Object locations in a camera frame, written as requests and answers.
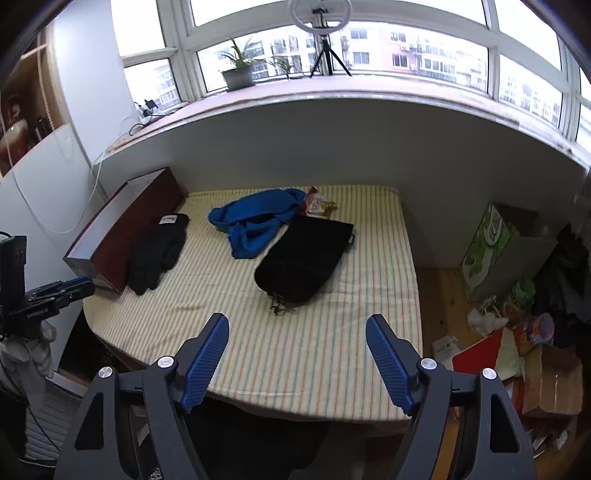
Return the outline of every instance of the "black bag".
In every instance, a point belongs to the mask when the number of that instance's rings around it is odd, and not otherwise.
[[[352,232],[350,223],[296,216],[255,270],[256,284],[280,305],[307,302],[332,275]]]
[[[142,232],[129,255],[127,285],[137,295],[158,287],[160,275],[176,265],[187,239],[189,217],[184,213],[165,215],[157,222]]]

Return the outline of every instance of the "potted plant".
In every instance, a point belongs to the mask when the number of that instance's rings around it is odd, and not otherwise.
[[[222,72],[223,79],[226,81],[229,92],[241,88],[252,87],[255,84],[255,81],[252,78],[252,64],[255,60],[248,54],[250,41],[246,42],[244,49],[241,50],[238,45],[236,45],[236,41],[233,38],[230,40],[232,40],[233,52],[222,52],[222,55],[234,65],[234,68]]]
[[[296,68],[294,64],[290,63],[289,57],[276,55],[273,57],[273,60],[268,63],[275,67],[277,74],[280,74],[279,72],[283,72],[288,80],[290,79],[290,73],[292,73],[292,71],[294,73],[302,73],[302,71]]]

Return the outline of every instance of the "striped sheet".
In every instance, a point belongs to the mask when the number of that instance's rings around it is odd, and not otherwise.
[[[207,221],[211,208],[257,190],[200,192],[181,209],[191,221],[177,266],[141,297],[127,288],[115,300],[101,294],[85,299],[88,324],[107,343],[150,364],[174,354],[212,313],[222,312],[230,339],[210,391],[306,416],[404,419],[365,344],[366,319],[382,313],[399,337],[422,350],[417,279],[400,198],[381,186],[318,189],[337,203],[333,219],[354,224],[356,238],[308,305],[273,314],[253,278],[266,251],[253,260],[233,259],[226,235]]]

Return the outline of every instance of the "white cable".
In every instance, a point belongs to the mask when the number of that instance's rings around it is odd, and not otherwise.
[[[309,27],[304,22],[302,22],[302,20],[300,20],[296,15],[296,6],[299,2],[300,0],[289,0],[287,2],[287,8],[290,13],[291,20],[296,27],[301,28],[303,31],[311,33],[313,35],[328,35],[341,30],[345,27],[347,23],[349,23],[349,20],[351,20],[351,15],[353,14],[353,6],[351,6],[351,0],[341,0],[341,2],[343,2],[343,6],[345,7],[345,16],[342,18],[338,25],[335,25],[334,27],[320,28]]]
[[[33,211],[33,207],[31,207],[31,204],[29,203],[27,197],[25,196],[25,194],[23,193],[21,186],[18,183],[17,180],[17,172],[16,170],[14,170],[14,165],[12,164],[12,157],[10,155],[10,147],[8,146],[8,138],[6,135],[6,125],[4,124],[4,117],[1,114],[2,112],[2,92],[0,92],[0,123],[2,124],[2,132],[4,135],[4,138],[6,139],[6,151],[8,153],[8,161],[10,162],[10,168],[12,170],[12,175],[14,176],[14,183],[17,186],[18,192],[21,194],[22,199],[25,201],[25,203],[27,204],[27,207],[29,208],[29,211],[31,212],[31,214],[33,215],[33,218],[35,219],[35,221],[39,224],[40,227],[42,227],[43,229],[45,229],[46,231],[50,232],[50,233],[54,233],[56,235],[65,235],[67,233],[73,232],[74,230],[76,230],[76,228],[78,228],[78,226],[80,225],[80,223],[82,222],[82,219],[84,218],[84,214],[86,213],[86,209],[88,208],[88,205],[90,204],[90,201],[92,200],[92,197],[95,194],[96,191],[96,186],[99,183],[99,175],[100,175],[100,169],[102,167],[102,161],[99,164],[99,169],[96,172],[96,179],[95,179],[95,186],[92,189],[92,192],[90,194],[90,196],[88,197],[88,201],[86,202],[86,205],[84,205],[84,210],[82,210],[82,214],[80,215],[80,219],[78,220],[78,222],[74,225],[74,227],[70,228],[69,230],[66,230],[64,232],[56,232],[55,230],[52,230],[51,228],[49,228],[47,225],[45,225],[41,219],[35,214],[35,212]],[[105,152],[103,152],[100,155],[100,158],[103,157],[105,155]]]
[[[51,120],[49,113],[49,103],[47,103],[47,95],[45,94],[45,85],[43,85],[43,74],[41,73],[41,33],[37,34],[37,71],[39,72],[39,85],[41,86],[41,95],[43,96],[43,102],[45,103],[45,112],[47,113],[47,119],[51,126],[51,131],[54,132],[56,128]]]

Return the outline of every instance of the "blue towel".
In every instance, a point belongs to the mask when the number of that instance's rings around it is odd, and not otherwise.
[[[264,190],[212,209],[208,219],[228,234],[234,258],[255,258],[296,215],[305,196],[296,189]]]

